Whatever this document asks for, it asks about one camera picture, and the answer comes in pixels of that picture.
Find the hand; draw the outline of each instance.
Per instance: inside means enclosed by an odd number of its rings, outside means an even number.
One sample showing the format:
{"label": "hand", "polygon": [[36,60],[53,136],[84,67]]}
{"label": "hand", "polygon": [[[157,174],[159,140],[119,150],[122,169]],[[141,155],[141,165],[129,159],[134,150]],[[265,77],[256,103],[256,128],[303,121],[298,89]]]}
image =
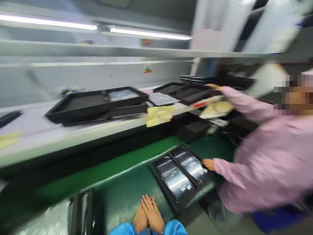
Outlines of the hand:
{"label": "hand", "polygon": [[208,168],[210,171],[215,171],[214,160],[213,159],[204,159],[202,161],[203,165]]}
{"label": "hand", "polygon": [[214,88],[215,91],[220,91],[222,89],[221,86],[215,85],[215,84],[206,84],[205,86],[210,86]]}
{"label": "hand", "polygon": [[142,198],[143,199],[141,199],[141,205],[147,215],[148,221],[150,223],[150,228],[158,234],[161,234],[165,227],[165,224],[162,219],[161,213],[157,208],[155,199],[153,198],[151,202],[147,194],[146,196],[143,195]]}
{"label": "hand", "polygon": [[146,227],[149,226],[147,215],[144,212],[141,204],[139,205],[139,208],[134,217],[133,225],[134,225],[136,232],[143,231]]}

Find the ceiling light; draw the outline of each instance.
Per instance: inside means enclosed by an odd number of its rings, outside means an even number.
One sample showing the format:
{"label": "ceiling light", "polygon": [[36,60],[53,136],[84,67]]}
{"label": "ceiling light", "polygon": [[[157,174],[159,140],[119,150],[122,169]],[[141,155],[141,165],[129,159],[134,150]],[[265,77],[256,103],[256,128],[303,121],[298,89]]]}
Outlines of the ceiling light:
{"label": "ceiling light", "polygon": [[110,29],[112,33],[124,33],[124,34],[133,34],[147,37],[156,37],[156,38],[167,38],[167,39],[178,39],[178,40],[190,40],[191,36],[181,35],[181,34],[167,34],[167,33],[155,33],[152,31],[139,31],[139,30],[130,30],[130,29],[121,29],[112,27]]}
{"label": "ceiling light", "polygon": [[19,17],[19,16],[0,15],[0,20],[20,22],[20,23],[29,23],[29,24],[43,24],[43,25],[52,25],[52,26],[62,26],[62,27],[88,29],[88,30],[98,29],[97,26],[90,25],[90,24],[79,24],[79,23],[70,23],[70,22],[62,22],[62,21],[42,20],[42,19]]}

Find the yellow sticky note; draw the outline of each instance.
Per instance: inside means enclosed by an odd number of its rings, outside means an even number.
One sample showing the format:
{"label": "yellow sticky note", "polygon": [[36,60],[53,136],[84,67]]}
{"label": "yellow sticky note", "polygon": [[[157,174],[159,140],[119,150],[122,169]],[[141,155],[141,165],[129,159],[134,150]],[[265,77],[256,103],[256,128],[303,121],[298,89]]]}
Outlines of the yellow sticky note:
{"label": "yellow sticky note", "polygon": [[219,101],[208,105],[201,113],[200,117],[216,118],[228,114],[232,110],[232,105],[228,101]]}
{"label": "yellow sticky note", "polygon": [[169,122],[173,117],[174,107],[161,106],[148,108],[148,116],[146,119],[147,127],[156,126],[165,122]]}
{"label": "yellow sticky note", "polygon": [[20,135],[18,132],[0,136],[0,149],[17,143],[17,141],[19,140],[19,137]]}

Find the red label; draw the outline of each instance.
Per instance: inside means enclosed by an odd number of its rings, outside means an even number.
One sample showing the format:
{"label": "red label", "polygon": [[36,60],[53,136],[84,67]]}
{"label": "red label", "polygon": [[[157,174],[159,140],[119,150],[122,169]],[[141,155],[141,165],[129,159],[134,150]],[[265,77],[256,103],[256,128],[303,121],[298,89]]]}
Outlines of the red label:
{"label": "red label", "polygon": [[201,106],[205,106],[205,102],[202,102],[202,103],[198,103],[198,104],[194,104],[193,107],[194,108],[199,108]]}

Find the white shelf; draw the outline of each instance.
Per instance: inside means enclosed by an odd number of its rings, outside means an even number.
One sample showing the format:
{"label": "white shelf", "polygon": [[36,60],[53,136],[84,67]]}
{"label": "white shelf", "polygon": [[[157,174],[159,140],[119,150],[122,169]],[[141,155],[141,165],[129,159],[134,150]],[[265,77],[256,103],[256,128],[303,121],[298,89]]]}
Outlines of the white shelf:
{"label": "white shelf", "polygon": [[214,57],[268,58],[268,54],[213,52],[165,48],[111,47],[72,43],[0,40],[0,56],[137,56],[137,57]]}

